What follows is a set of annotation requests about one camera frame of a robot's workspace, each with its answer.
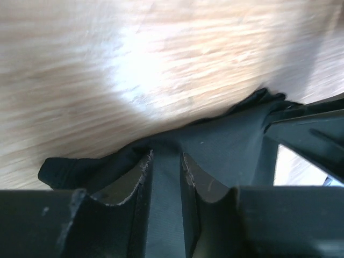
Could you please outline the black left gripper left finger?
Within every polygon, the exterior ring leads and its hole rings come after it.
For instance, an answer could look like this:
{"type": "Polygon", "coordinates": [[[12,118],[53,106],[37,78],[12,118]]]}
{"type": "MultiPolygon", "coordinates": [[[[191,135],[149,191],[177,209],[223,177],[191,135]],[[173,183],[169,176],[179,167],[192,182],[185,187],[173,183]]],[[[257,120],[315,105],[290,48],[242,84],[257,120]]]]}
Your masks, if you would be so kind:
{"type": "Polygon", "coordinates": [[[2,190],[1,257],[144,257],[153,153],[99,190],[2,190]]]}

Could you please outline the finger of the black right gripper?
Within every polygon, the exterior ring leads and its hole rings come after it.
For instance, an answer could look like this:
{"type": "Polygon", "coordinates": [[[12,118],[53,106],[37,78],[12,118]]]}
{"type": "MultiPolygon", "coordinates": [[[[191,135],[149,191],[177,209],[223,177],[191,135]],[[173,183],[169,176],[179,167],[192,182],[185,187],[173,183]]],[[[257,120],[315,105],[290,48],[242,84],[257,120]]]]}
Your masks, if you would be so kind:
{"type": "Polygon", "coordinates": [[[343,182],[343,94],[278,114],[266,136],[343,182]]]}

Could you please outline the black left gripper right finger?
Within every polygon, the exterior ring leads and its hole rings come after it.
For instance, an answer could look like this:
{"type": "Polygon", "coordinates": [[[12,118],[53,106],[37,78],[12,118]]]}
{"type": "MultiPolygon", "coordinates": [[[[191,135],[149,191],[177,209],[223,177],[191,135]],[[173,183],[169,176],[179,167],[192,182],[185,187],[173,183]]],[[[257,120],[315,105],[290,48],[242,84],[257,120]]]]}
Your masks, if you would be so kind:
{"type": "Polygon", "coordinates": [[[343,257],[343,188],[228,188],[180,158],[187,257],[343,257]]]}

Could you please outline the black t shirt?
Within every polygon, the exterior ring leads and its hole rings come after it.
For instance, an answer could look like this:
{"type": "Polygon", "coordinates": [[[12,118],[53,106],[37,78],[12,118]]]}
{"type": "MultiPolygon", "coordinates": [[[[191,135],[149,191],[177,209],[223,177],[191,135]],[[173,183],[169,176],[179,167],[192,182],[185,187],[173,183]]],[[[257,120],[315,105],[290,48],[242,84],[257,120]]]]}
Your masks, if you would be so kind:
{"type": "Polygon", "coordinates": [[[175,130],[136,140],[99,159],[47,158],[38,179],[52,189],[97,191],[153,154],[153,184],[146,257],[185,257],[180,191],[180,156],[189,154],[207,173],[228,186],[263,179],[257,172],[268,124],[297,103],[263,88],[227,112],[175,130]]]}

